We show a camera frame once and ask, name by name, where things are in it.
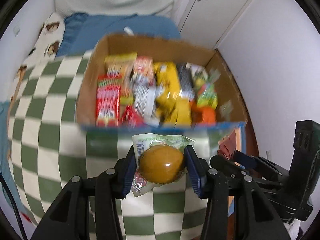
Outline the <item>dark red snack packet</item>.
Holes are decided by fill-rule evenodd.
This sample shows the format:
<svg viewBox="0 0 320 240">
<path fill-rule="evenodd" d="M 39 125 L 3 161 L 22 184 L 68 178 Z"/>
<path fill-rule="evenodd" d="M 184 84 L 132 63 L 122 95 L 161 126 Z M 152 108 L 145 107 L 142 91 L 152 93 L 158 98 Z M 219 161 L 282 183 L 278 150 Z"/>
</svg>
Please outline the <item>dark red snack packet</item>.
<svg viewBox="0 0 320 240">
<path fill-rule="evenodd" d="M 223 156 L 227 160 L 231 160 L 237 147 L 236 131 L 233 130 L 231 133 L 223 137 L 219 141 L 219 149 L 217 150 L 218 155 Z"/>
</svg>

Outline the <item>packaged braised egg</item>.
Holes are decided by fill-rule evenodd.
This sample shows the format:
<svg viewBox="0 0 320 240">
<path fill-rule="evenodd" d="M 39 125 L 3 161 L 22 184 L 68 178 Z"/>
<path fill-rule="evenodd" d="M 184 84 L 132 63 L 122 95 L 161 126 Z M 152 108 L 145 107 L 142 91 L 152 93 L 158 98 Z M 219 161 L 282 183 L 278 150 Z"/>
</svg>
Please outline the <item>packaged braised egg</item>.
<svg viewBox="0 0 320 240">
<path fill-rule="evenodd" d="M 183 135 L 155 133 L 132 136 L 137 169 L 132 182 L 133 195 L 138 197 L 155 187 L 177 182 L 186 173 L 184 149 L 195 140 Z"/>
</svg>

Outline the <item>red small candy packet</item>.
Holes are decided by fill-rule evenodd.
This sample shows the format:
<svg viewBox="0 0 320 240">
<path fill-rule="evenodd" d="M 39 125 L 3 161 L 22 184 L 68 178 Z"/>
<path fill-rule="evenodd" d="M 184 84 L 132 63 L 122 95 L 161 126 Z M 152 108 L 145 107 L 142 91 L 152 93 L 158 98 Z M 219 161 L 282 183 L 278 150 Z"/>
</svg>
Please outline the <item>red small candy packet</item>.
<svg viewBox="0 0 320 240">
<path fill-rule="evenodd" d="M 136 113 L 132 105 L 126 106 L 121 116 L 121 125 L 127 127 L 144 126 L 143 119 Z"/>
</svg>

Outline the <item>red green snack box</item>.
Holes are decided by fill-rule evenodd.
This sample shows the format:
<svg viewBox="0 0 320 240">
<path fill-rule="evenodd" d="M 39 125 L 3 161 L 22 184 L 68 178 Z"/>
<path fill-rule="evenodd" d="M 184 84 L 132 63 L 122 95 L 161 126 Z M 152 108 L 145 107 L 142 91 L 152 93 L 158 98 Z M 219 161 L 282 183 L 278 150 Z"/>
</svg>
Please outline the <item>red green snack box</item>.
<svg viewBox="0 0 320 240">
<path fill-rule="evenodd" d="M 95 117 L 99 127 L 116 127 L 120 115 L 120 75 L 98 77 Z"/>
</svg>

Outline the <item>orange snack packet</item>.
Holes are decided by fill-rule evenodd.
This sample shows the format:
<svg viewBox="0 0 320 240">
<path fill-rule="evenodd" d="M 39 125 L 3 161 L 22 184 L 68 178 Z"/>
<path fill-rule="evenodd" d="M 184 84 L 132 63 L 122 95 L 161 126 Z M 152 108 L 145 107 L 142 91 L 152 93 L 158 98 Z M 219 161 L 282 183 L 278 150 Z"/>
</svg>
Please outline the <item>orange snack packet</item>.
<svg viewBox="0 0 320 240">
<path fill-rule="evenodd" d="M 190 102 L 191 120 L 193 124 L 212 126 L 216 124 L 216 113 L 212 107 L 198 107 L 195 101 Z"/>
</svg>

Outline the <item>green candy bag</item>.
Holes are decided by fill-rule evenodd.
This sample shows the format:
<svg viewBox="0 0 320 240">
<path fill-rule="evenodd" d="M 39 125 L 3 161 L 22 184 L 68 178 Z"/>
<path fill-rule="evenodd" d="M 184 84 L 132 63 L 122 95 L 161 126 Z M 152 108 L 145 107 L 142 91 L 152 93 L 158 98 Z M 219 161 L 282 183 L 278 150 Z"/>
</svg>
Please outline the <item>green candy bag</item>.
<svg viewBox="0 0 320 240">
<path fill-rule="evenodd" d="M 213 81 L 204 67 L 191 64 L 190 67 L 193 87 L 196 94 L 197 107 L 216 109 L 218 100 Z"/>
</svg>

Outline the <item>white grey snack packet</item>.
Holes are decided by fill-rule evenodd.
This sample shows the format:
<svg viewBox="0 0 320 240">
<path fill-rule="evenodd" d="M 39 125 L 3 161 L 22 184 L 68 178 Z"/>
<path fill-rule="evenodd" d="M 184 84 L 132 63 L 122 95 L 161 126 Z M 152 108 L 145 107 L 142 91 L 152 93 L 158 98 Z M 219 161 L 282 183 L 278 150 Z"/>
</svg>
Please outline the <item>white grey snack packet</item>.
<svg viewBox="0 0 320 240">
<path fill-rule="evenodd" d="M 158 127 L 160 119 L 156 116 L 155 102 L 158 89 L 152 86 L 134 85 L 133 95 L 133 108 L 143 122 L 149 126 Z"/>
</svg>

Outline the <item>yellow black snack bag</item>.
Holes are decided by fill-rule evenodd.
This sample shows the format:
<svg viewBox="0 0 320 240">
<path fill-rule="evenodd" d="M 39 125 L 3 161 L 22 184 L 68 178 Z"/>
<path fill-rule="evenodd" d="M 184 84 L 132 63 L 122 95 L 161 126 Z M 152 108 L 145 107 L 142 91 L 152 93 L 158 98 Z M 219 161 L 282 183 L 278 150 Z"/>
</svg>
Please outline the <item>yellow black snack bag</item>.
<svg viewBox="0 0 320 240">
<path fill-rule="evenodd" d="M 173 110 L 175 101 L 188 99 L 189 93 L 182 90 L 178 70 L 174 62 L 156 62 L 153 64 L 157 87 L 161 90 L 157 95 L 156 115 L 163 124 L 165 115 Z"/>
</svg>

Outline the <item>orange sunflower seed bag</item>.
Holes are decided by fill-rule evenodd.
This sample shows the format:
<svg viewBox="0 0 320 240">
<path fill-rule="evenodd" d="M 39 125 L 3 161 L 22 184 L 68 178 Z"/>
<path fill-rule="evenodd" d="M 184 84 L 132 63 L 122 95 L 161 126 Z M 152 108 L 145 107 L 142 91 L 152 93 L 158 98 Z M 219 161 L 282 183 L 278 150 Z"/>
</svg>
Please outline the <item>orange sunflower seed bag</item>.
<svg viewBox="0 0 320 240">
<path fill-rule="evenodd" d="M 153 59 L 148 56 L 139 56 L 133 64 L 132 81 L 139 85 L 153 86 L 155 76 L 153 71 Z"/>
</svg>

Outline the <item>beige yellow snack packet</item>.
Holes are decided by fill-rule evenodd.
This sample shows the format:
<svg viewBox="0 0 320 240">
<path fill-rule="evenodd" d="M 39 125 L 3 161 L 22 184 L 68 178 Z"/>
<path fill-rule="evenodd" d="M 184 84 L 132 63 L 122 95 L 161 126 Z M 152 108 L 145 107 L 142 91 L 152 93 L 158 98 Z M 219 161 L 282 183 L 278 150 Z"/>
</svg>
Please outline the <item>beige yellow snack packet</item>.
<svg viewBox="0 0 320 240">
<path fill-rule="evenodd" d="M 130 82 L 136 59 L 136 52 L 105 57 L 106 84 L 120 87 L 120 104 L 123 106 L 133 104 L 133 92 Z"/>
</svg>

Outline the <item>blue cardboard box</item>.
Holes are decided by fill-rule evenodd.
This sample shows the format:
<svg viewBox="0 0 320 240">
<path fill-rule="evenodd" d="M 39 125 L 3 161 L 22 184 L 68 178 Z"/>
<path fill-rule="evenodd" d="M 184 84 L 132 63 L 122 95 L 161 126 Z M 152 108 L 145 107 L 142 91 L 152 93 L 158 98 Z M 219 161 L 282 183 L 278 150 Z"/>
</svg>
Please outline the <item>blue cardboard box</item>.
<svg viewBox="0 0 320 240">
<path fill-rule="evenodd" d="M 217 50 L 180 40 L 106 35 L 89 59 L 76 122 L 122 128 L 129 108 L 145 126 L 159 129 L 247 122 L 240 91 Z"/>
</svg>

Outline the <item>bear print cloth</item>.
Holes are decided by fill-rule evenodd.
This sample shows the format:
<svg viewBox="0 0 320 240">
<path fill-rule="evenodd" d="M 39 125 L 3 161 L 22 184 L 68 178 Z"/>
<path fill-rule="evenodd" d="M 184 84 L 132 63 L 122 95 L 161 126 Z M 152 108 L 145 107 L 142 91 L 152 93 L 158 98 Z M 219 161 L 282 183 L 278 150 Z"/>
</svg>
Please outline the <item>bear print cloth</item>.
<svg viewBox="0 0 320 240">
<path fill-rule="evenodd" d="M 10 107 L 12 107 L 12 102 L 20 90 L 22 79 L 26 77 L 26 70 L 39 63 L 47 63 L 55 59 L 63 40 L 64 32 L 65 23 L 62 16 L 57 12 L 52 13 L 43 23 L 35 45 L 18 68 L 10 85 L 8 95 Z"/>
</svg>

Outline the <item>small white remote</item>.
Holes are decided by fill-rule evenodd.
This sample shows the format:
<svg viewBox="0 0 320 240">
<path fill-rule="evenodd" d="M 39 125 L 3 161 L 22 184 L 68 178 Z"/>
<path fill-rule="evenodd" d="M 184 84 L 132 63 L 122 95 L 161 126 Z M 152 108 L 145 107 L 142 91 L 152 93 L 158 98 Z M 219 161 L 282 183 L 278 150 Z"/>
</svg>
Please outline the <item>small white remote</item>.
<svg viewBox="0 0 320 240">
<path fill-rule="evenodd" d="M 135 35 L 133 30 L 130 27 L 125 27 L 124 28 L 124 32 L 129 36 L 134 36 Z"/>
</svg>

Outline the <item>white door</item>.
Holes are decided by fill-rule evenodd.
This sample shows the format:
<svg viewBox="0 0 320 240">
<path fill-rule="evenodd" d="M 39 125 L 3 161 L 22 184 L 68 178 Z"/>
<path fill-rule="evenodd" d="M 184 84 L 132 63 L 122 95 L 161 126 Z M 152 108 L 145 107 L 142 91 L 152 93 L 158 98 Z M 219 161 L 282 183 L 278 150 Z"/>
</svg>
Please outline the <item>white door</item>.
<svg viewBox="0 0 320 240">
<path fill-rule="evenodd" d="M 209 49 L 215 47 L 248 0 L 195 0 L 182 24 L 184 40 Z"/>
</svg>

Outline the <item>white pillow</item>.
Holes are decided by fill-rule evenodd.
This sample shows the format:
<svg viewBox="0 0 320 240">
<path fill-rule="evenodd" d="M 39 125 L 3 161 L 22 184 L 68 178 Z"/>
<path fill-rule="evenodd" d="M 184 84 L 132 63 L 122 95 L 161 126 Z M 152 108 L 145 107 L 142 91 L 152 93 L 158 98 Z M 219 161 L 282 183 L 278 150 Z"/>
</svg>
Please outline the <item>white pillow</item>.
<svg viewBox="0 0 320 240">
<path fill-rule="evenodd" d="M 76 12 L 90 15 L 159 15 L 175 19 L 180 0 L 54 0 L 55 9 L 67 17 Z"/>
</svg>

